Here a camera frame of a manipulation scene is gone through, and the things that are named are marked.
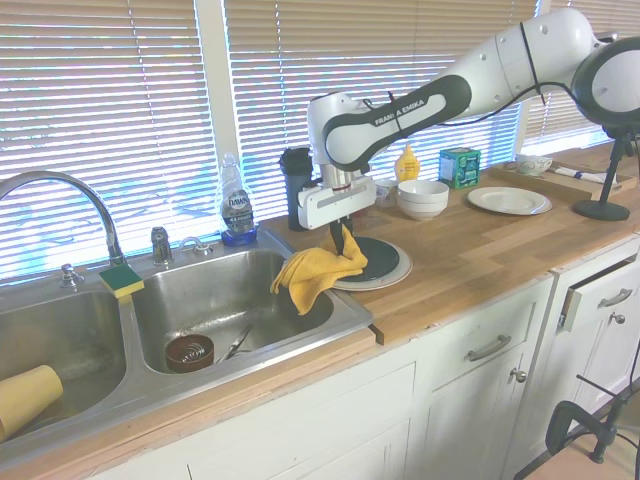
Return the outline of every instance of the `tissue box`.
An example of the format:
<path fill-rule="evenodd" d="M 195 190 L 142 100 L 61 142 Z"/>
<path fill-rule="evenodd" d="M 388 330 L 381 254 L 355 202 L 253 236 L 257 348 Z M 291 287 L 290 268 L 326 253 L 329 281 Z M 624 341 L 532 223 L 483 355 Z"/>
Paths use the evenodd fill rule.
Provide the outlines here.
<path fill-rule="evenodd" d="M 449 148 L 440 150 L 440 181 L 450 188 L 466 188 L 478 185 L 480 174 L 480 150 Z"/>

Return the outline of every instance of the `window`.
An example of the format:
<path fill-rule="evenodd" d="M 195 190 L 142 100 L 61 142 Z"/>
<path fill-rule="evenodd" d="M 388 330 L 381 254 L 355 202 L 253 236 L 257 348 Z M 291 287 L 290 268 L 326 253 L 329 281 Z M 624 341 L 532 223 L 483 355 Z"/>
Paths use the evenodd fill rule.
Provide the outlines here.
<path fill-rule="evenodd" d="M 488 37 L 535 13 L 534 0 L 226 0 L 239 149 L 258 217 L 286 212 L 277 161 L 308 145 L 306 108 L 342 90 L 387 102 L 430 81 Z M 473 126 L 411 137 L 421 176 L 435 178 L 442 148 L 480 149 L 483 166 L 513 156 L 519 107 Z M 370 162 L 390 177 L 406 142 Z"/>
<path fill-rule="evenodd" d="M 640 35 L 639 5 L 636 1 L 551 0 L 551 10 L 575 8 L 589 19 L 594 32 L 618 32 L 621 38 Z M 584 118 L 566 93 L 552 92 L 546 106 L 532 100 L 522 151 L 543 155 L 608 140 L 602 127 Z"/>
<path fill-rule="evenodd" d="M 217 228 L 217 160 L 193 0 L 0 0 L 0 179 L 88 183 L 125 253 Z M 107 256 L 91 203 L 37 182 L 0 201 L 0 277 Z"/>

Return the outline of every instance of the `sink basin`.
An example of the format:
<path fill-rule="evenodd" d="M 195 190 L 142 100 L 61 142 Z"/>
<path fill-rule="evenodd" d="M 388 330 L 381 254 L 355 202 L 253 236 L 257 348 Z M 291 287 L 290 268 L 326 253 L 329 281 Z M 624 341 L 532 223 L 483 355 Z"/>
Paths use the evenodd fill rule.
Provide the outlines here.
<path fill-rule="evenodd" d="M 286 289 L 269 292 L 284 257 L 253 250 L 158 273 L 133 295 L 142 350 L 154 370 L 166 366 L 165 349 L 176 337 L 206 335 L 214 357 L 221 358 L 242 330 L 251 325 L 242 351 L 255 351 L 316 328 L 333 313 L 333 303 L 321 294 L 300 316 Z"/>
<path fill-rule="evenodd" d="M 327 291 L 300 316 L 287 289 L 269 292 L 291 249 L 260 229 L 255 243 L 212 246 L 207 256 L 174 250 L 174 262 L 128 259 L 145 288 L 117 301 L 89 266 L 78 292 L 59 274 L 0 288 L 0 380 L 42 364 L 61 377 L 64 396 L 20 434 L 0 444 L 3 470 L 121 425 L 358 330 L 371 314 L 348 295 Z M 170 374 L 165 347 L 189 333 L 209 336 L 222 357 L 246 326 L 235 356 L 187 374 Z"/>
<path fill-rule="evenodd" d="M 105 292 L 71 295 L 0 314 L 0 380 L 49 365 L 63 396 L 16 435 L 81 413 L 124 378 L 118 302 Z"/>

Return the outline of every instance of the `stacked bowls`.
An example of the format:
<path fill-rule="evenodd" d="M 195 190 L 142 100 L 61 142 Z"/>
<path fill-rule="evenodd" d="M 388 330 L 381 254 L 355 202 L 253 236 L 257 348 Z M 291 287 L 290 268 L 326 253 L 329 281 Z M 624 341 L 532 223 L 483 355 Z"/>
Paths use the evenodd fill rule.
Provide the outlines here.
<path fill-rule="evenodd" d="M 407 180 L 398 185 L 398 206 L 414 220 L 431 220 L 449 201 L 449 187 L 433 180 Z"/>

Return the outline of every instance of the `butcher block counter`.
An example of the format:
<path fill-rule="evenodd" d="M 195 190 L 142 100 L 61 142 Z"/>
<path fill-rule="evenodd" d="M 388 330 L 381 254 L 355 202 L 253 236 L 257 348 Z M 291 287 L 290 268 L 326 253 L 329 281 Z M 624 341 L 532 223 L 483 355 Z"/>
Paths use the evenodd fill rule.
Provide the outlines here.
<path fill-rule="evenodd" d="M 602 166 L 609 150 L 610 145 L 602 145 L 555 158 L 576 166 Z M 637 159 L 627 158 L 621 171 L 637 176 L 637 168 Z M 508 184 L 481 174 L 478 188 L 496 186 Z M 625 222 L 581 217 L 566 201 L 554 197 L 550 197 L 552 210 L 542 215 L 496 214 L 472 206 L 466 200 L 471 190 L 452 190 L 447 208 L 430 221 L 416 222 L 398 207 L 371 207 L 354 218 L 356 236 L 390 242 L 413 261 L 413 270 L 402 282 L 353 294 L 373 313 L 379 343 L 415 334 L 640 229 L 637 190 L 614 197 L 631 210 Z M 286 217 L 263 226 L 296 250 L 319 245 L 328 235 L 327 228 L 292 232 Z"/>
<path fill-rule="evenodd" d="M 557 157 L 576 165 L 602 164 L 609 148 L 569 151 Z M 636 174 L 635 162 L 625 159 L 622 171 Z M 506 184 L 481 175 L 480 186 L 498 185 Z M 14 468 L 2 470 L 0 465 L 0 479 L 86 478 L 104 471 L 394 348 L 429 326 L 640 229 L 637 189 L 615 197 L 631 210 L 629 220 L 619 223 L 580 217 L 553 197 L 553 209 L 543 215 L 489 213 L 468 204 L 469 191 L 452 191 L 448 208 L 428 222 L 411 220 L 397 208 L 374 207 L 355 219 L 357 235 L 389 241 L 413 261 L 409 277 L 397 285 L 354 294 L 373 313 L 375 335 L 368 330 L 357 332 Z M 262 228 L 274 231 L 296 249 L 316 246 L 328 234 L 326 228 L 291 232 L 285 217 L 265 221 Z M 376 345 L 376 340 L 385 346 Z"/>

